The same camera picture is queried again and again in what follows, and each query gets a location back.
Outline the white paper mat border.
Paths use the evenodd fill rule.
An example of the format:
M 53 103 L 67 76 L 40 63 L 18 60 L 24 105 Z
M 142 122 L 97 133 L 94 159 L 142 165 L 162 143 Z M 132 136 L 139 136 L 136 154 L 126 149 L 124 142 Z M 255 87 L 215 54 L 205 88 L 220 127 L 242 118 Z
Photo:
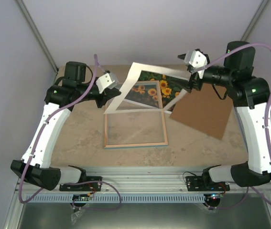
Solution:
M 178 98 L 173 99 L 173 101 L 170 102 L 167 106 L 165 106 L 165 108 L 118 110 L 118 106 L 123 102 L 123 100 L 127 96 L 128 92 L 131 90 L 131 88 L 136 83 L 139 83 L 138 79 L 142 71 L 164 74 L 164 75 L 173 77 L 175 79 L 182 80 L 184 84 L 187 84 L 187 81 L 189 79 L 189 76 L 186 74 L 186 72 L 183 72 L 180 70 L 134 62 L 129 69 L 126 80 L 120 87 L 119 91 L 121 92 L 121 95 L 115 97 L 112 100 L 112 102 L 108 105 L 108 107 L 106 108 L 104 112 L 105 115 L 117 114 L 117 113 L 143 112 L 143 111 L 148 111 L 148 112 L 165 111 L 165 110 L 168 110 L 170 107 L 172 107 L 174 104 L 176 104 L 179 100 L 181 100 L 181 98 L 186 94 L 186 90 L 183 89 L 182 92 L 178 95 Z

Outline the brown cardboard backing board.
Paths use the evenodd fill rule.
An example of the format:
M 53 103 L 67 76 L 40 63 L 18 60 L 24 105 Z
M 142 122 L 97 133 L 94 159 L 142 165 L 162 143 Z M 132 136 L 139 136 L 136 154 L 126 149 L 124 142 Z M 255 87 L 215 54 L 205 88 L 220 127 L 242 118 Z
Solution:
M 219 99 L 212 86 L 193 90 L 176 103 L 170 118 L 221 140 L 233 108 L 230 98 Z

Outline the sunflower photo print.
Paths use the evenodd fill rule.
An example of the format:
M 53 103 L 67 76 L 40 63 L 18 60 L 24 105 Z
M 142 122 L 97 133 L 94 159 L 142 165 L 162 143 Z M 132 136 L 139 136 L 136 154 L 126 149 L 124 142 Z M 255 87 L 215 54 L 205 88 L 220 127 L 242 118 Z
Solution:
M 127 92 L 117 110 L 155 110 L 167 108 L 172 112 L 174 105 L 168 104 L 174 100 L 187 84 L 187 80 L 166 74 L 138 71 L 132 77 L 135 84 Z

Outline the wooden picture frame with glass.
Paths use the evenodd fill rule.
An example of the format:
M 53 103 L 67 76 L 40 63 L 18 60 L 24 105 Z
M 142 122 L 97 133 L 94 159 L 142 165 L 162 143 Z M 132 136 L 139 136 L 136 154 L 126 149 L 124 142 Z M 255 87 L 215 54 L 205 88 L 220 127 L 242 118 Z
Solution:
M 104 125 L 105 149 L 168 145 L 159 82 L 135 83 Z

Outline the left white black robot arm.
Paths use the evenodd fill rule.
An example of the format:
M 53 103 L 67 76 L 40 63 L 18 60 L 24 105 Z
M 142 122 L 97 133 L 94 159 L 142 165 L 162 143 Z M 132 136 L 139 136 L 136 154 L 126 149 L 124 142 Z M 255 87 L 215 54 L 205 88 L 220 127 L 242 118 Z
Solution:
M 86 83 L 86 71 L 91 71 L 91 68 L 85 63 L 67 62 L 64 75 L 47 90 L 43 114 L 32 142 L 22 158 L 11 163 L 12 172 L 23 182 L 46 190 L 65 183 L 70 183 L 75 190 L 83 190 L 87 186 L 83 169 L 50 166 L 57 138 L 74 106 L 95 101 L 97 108 L 101 108 L 121 94 L 116 88 L 118 80 L 114 73 L 104 71 L 97 77 L 96 72 L 91 71 L 92 78 Z

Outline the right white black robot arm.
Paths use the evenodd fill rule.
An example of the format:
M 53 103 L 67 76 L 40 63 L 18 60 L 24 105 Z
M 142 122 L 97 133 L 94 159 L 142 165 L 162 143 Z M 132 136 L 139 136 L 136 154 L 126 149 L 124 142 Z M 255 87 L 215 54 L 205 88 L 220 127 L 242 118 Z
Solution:
M 187 92 L 200 91 L 205 84 L 225 88 L 224 97 L 233 102 L 248 152 L 248 160 L 242 164 L 204 169 L 201 180 L 206 190 L 225 182 L 253 187 L 271 181 L 271 87 L 252 74 L 255 48 L 254 43 L 229 42 L 222 66 L 200 49 L 178 56 L 191 74 L 183 85 Z

